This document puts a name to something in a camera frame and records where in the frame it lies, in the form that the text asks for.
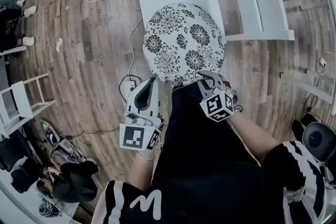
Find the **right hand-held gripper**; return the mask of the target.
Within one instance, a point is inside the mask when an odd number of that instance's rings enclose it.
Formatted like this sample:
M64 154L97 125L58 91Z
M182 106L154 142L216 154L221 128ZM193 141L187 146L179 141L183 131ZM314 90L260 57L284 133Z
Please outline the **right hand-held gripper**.
M198 74L203 79L198 81L198 87L203 98L200 106L205 115L215 122L231 117L238 99L236 90L218 73L199 71Z

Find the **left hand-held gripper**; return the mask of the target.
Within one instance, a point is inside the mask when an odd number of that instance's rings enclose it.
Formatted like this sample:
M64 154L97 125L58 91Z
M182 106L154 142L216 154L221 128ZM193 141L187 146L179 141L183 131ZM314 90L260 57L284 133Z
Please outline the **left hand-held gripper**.
M159 114L159 100L156 77L146 79L131 91L127 99L128 112L119 126L121 148L142 152L154 149L165 122L161 117L152 117Z

